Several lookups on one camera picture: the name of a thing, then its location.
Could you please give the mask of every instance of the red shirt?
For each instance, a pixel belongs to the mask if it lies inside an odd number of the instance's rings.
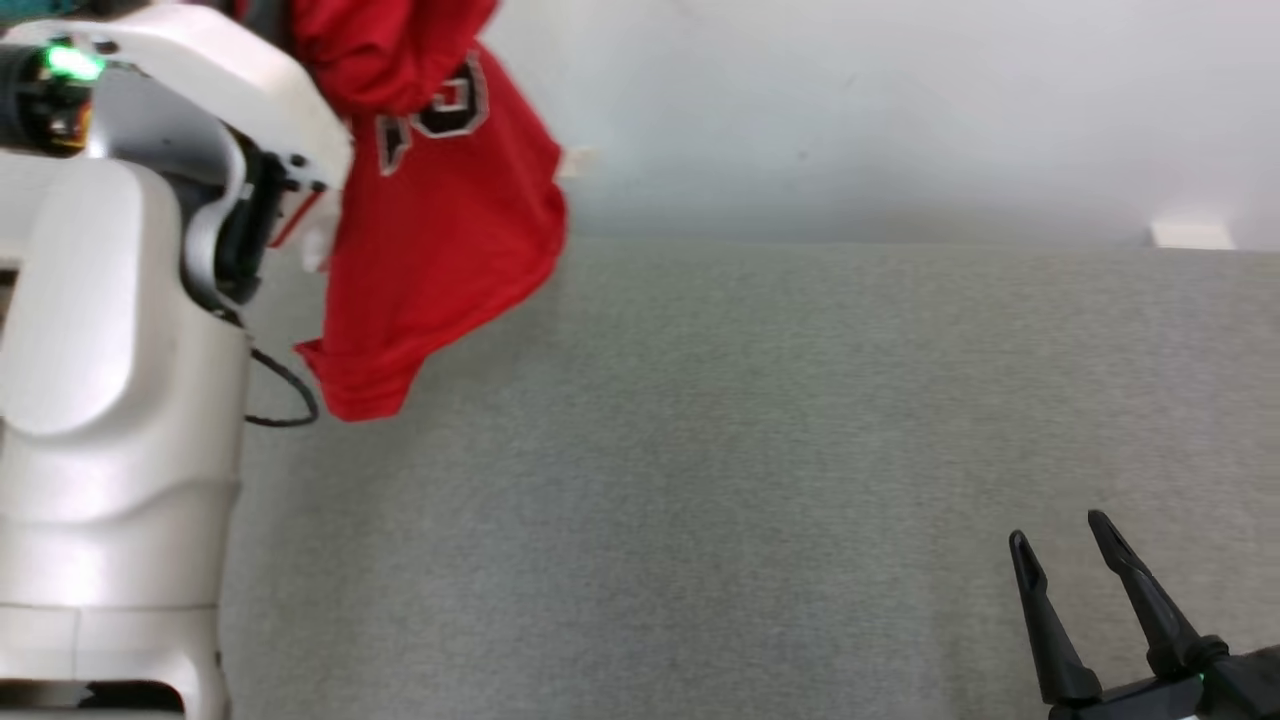
[[[564,243],[559,147],[475,40],[494,0],[294,0],[298,59],[351,120],[324,338],[348,421],[399,411],[428,355],[521,302]]]

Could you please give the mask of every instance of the gray carpet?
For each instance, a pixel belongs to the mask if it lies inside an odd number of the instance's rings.
[[[283,352],[323,281],[278,275]],[[1091,507],[1280,643],[1280,255],[576,241],[401,418],[247,446],[241,720],[1043,717],[1016,527],[1148,674]]]

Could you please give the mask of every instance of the black cable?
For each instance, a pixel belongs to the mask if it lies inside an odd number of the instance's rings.
[[[270,355],[262,352],[256,347],[253,348],[253,360],[257,360],[262,365],[266,365],[268,370],[271,370],[276,375],[284,378],[284,382],[289,383],[293,387],[293,389],[298,391],[298,395],[302,396],[302,401],[307,404],[307,416],[294,418],[292,420],[273,420],[270,418],[246,415],[244,421],[247,421],[251,425],[259,425],[262,428],[301,428],[305,425],[310,425],[320,419],[320,404],[316,402],[315,393],[311,392],[311,388],[308,388],[307,384],[302,382],[301,378],[293,374],[293,372],[285,368],[284,365],[276,363],[275,359],[273,359]]]

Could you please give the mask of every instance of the white-outlined number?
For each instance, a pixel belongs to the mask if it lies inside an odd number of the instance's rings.
[[[480,129],[489,119],[489,86],[476,51],[467,54],[457,72],[444,81],[425,109],[408,118],[378,117],[378,155],[383,176],[399,169],[404,154],[413,147],[410,127],[433,140],[461,137]]]
[[[471,135],[489,118],[489,87],[480,58],[472,50],[453,77],[431,99],[431,104],[410,120],[426,137]]]

